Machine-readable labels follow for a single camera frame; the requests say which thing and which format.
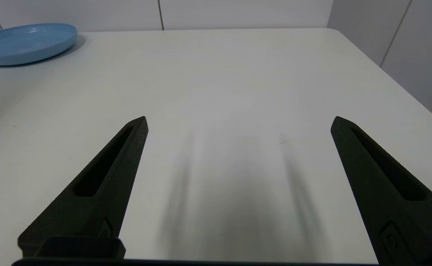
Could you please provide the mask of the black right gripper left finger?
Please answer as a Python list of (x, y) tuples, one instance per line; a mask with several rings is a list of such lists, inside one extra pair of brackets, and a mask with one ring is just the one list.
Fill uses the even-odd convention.
[(148, 133), (128, 122), (18, 237), (23, 257), (50, 237), (118, 237)]

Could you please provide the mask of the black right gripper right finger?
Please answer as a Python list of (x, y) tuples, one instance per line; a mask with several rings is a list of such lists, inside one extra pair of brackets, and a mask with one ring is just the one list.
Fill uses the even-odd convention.
[(331, 135), (381, 265), (432, 265), (432, 191), (355, 123)]

